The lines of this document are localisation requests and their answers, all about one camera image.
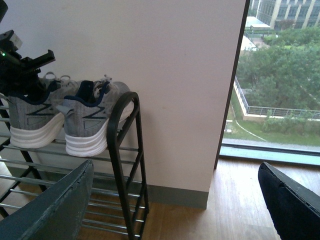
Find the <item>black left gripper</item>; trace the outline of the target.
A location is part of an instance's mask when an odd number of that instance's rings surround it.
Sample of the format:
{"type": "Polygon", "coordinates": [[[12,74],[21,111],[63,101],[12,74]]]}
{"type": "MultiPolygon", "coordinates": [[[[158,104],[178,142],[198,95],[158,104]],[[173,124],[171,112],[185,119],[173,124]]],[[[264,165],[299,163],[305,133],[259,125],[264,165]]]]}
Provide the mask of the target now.
{"type": "Polygon", "coordinates": [[[14,30],[0,34],[0,93],[5,96],[14,92],[23,95],[44,92],[45,87],[38,77],[40,67],[55,61],[50,49],[35,59],[23,58],[17,53],[21,45],[22,41],[14,30]]]}

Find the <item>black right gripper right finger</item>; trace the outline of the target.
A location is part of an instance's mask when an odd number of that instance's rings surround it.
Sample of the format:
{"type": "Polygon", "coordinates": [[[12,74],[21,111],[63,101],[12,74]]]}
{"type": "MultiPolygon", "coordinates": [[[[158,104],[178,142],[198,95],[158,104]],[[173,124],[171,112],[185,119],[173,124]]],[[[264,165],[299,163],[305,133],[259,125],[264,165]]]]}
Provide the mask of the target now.
{"type": "Polygon", "coordinates": [[[320,196],[267,162],[258,182],[273,225],[282,240],[320,238],[320,196]]]}

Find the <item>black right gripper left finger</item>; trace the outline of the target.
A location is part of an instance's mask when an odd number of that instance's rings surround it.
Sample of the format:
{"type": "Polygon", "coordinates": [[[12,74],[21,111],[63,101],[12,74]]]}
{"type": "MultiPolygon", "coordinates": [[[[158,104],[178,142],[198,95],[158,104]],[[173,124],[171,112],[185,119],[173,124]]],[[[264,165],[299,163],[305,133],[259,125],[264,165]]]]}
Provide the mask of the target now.
{"type": "Polygon", "coordinates": [[[94,165],[86,160],[34,200],[0,222],[2,240],[74,240],[93,185],[94,165]]]}

